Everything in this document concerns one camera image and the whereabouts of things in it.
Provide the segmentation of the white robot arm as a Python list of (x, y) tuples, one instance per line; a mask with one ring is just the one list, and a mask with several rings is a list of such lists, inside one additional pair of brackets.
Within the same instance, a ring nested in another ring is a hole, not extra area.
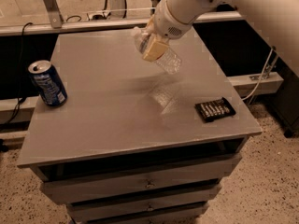
[(299, 76), (299, 0), (161, 0), (146, 27), (143, 59), (159, 59), (170, 39), (181, 38), (199, 16), (221, 2), (234, 7)]

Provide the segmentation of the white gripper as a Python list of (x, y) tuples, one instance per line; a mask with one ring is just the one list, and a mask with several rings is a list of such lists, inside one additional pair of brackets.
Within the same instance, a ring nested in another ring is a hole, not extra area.
[[(158, 60), (169, 48), (167, 38), (181, 38), (193, 21), (192, 0), (161, 0), (145, 28), (150, 36), (142, 58), (148, 62)], [(154, 28), (159, 35), (153, 34)]]

